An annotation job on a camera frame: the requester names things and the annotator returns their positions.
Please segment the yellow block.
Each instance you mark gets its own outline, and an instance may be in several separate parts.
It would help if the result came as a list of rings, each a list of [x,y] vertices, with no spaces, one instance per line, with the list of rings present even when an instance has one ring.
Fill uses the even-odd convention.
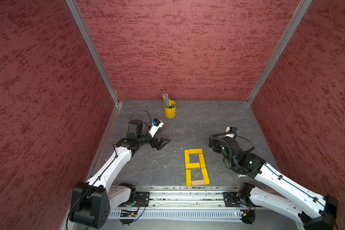
[[[205,163],[205,158],[204,158],[204,154],[203,153],[200,153],[198,155],[199,157],[199,163],[200,163],[200,167],[203,169],[203,168],[206,168],[206,163]]]
[[[192,186],[192,176],[191,176],[191,170],[186,169],[186,185],[188,187]]]
[[[205,185],[210,185],[210,180],[209,180],[209,175],[208,175],[208,171],[206,168],[201,168],[202,171],[202,176],[203,176],[203,180],[204,180],[204,184]]]
[[[201,168],[200,163],[187,163],[186,169],[197,169]]]
[[[203,150],[202,149],[189,149],[189,154],[202,154]]]
[[[185,164],[189,164],[190,163],[190,154],[189,154],[189,150],[186,149],[184,151],[184,154],[185,154]]]

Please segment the natural wooden block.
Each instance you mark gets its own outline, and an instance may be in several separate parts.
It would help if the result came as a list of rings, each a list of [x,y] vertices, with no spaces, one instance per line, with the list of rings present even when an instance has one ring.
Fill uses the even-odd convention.
[[[204,186],[205,181],[204,180],[193,180],[191,181],[191,186]]]

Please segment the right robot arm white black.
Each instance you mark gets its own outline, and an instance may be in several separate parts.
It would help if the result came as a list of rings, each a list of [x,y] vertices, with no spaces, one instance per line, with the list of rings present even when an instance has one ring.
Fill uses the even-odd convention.
[[[255,213],[256,207],[264,207],[292,219],[305,230],[336,230],[338,200],[313,192],[276,170],[264,159],[253,153],[252,146],[243,150],[235,131],[215,134],[209,138],[209,148],[223,156],[224,165],[238,175],[250,177],[275,190],[274,195],[258,187],[244,183],[235,204],[246,207],[246,212]]]

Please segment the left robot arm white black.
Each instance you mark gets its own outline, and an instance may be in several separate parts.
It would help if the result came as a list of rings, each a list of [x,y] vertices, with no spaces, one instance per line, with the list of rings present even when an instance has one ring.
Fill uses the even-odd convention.
[[[68,221],[100,229],[110,211],[123,203],[135,202],[134,185],[121,183],[114,189],[111,185],[141,146],[148,144],[153,149],[161,150],[170,142],[170,139],[155,136],[163,127],[161,120],[155,118],[150,121],[146,133],[143,132],[144,125],[141,120],[130,120],[126,137],[116,144],[107,162],[85,183],[77,183],[72,191]]]

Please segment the yellow metal pencil bucket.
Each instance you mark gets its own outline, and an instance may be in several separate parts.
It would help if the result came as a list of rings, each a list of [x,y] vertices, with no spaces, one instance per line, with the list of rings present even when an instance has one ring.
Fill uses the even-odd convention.
[[[174,118],[176,116],[176,102],[169,101],[168,107],[164,105],[164,115],[166,118]]]

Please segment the bundle of coloured pencils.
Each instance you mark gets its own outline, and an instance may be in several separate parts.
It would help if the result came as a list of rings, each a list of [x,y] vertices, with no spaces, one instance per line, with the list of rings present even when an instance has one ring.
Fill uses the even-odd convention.
[[[168,94],[162,94],[165,108],[171,108],[170,99]]]

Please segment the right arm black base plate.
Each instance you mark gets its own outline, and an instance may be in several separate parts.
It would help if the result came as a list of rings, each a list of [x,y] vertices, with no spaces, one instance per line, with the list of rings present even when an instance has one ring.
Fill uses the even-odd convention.
[[[238,192],[223,192],[223,201],[225,203],[225,207],[233,208],[233,207],[242,207],[242,208],[254,208],[260,207],[255,205],[248,196],[245,196]]]

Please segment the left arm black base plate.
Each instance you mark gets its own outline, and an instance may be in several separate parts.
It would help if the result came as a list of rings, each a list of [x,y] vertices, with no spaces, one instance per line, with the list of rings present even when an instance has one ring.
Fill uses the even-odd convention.
[[[150,200],[150,192],[136,192],[132,207],[148,207]]]

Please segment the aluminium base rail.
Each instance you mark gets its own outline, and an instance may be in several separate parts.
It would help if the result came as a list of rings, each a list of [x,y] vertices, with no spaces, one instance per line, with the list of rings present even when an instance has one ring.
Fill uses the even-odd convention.
[[[151,209],[218,209],[227,208],[223,201],[223,192],[238,192],[260,207],[233,207],[227,209],[253,210],[255,208],[266,208],[272,211],[301,211],[293,202],[263,191],[258,188],[252,190],[252,194],[245,194],[242,190],[221,191],[219,189],[205,188],[138,188],[136,192],[150,192],[149,208]],[[123,203],[116,208],[129,208],[131,203]]]

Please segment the left aluminium corner post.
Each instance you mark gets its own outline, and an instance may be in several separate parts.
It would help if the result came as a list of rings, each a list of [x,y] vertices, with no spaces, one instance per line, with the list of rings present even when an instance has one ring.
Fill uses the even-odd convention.
[[[84,42],[86,43],[86,46],[99,70],[99,73],[106,85],[106,88],[108,89],[115,105],[119,105],[119,98],[117,96],[117,93],[110,81],[110,78],[108,76],[108,73],[106,71],[106,68],[102,62],[102,59],[99,55],[99,52],[97,51],[97,48],[94,44],[94,41],[91,37],[91,34],[86,26],[86,23],[81,15],[80,9],[76,3],[75,0],[66,0],[66,4],[77,24],[77,27],[83,37]]]

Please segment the aluminium corner post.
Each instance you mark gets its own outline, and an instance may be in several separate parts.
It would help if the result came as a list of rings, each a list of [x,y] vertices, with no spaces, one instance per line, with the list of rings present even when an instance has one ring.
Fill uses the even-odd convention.
[[[306,11],[310,7],[312,0],[301,0],[298,4],[296,10],[294,11],[288,25],[286,26],[284,33],[282,34],[276,48],[274,49],[269,61],[267,62],[262,74],[260,75],[257,83],[255,84],[253,90],[251,91],[247,103],[251,105],[256,98],[257,94],[259,93],[261,87],[265,83],[267,77],[271,73],[273,67],[275,66],[276,62],[278,61],[279,57],[281,56],[283,50],[285,49],[286,45],[288,44],[289,40],[291,39],[292,35],[294,34],[295,30],[297,29],[299,23],[301,22],[302,18],[304,17]]]
[[[97,51],[97,48],[94,44],[94,41],[91,37],[91,34],[86,26],[86,23],[81,15],[80,9],[76,3],[75,0],[66,0],[66,4],[77,24],[77,27],[83,37],[84,42],[86,43],[86,46],[99,70],[99,73],[106,85],[106,88],[108,89],[115,105],[119,105],[119,98],[117,96],[117,93],[110,81],[110,78],[108,76],[108,73],[106,71],[106,68],[102,62],[102,59],[99,55],[99,52]]]

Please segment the right aluminium corner post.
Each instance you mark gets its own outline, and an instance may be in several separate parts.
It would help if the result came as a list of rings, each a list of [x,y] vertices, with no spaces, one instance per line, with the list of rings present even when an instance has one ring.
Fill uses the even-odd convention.
[[[256,98],[257,94],[259,93],[261,87],[265,83],[267,77],[271,73],[273,67],[275,66],[276,62],[278,61],[279,57],[281,56],[283,50],[285,49],[286,45],[288,44],[289,40],[291,39],[292,35],[294,34],[295,30],[297,29],[299,23],[301,22],[302,18],[304,17],[306,11],[310,7],[312,0],[301,0],[298,4],[296,10],[294,11],[288,25],[286,26],[284,33],[282,34],[276,48],[274,49],[269,61],[267,62],[262,74],[260,75],[257,83],[255,84],[253,90],[251,91],[247,103],[251,105]]]

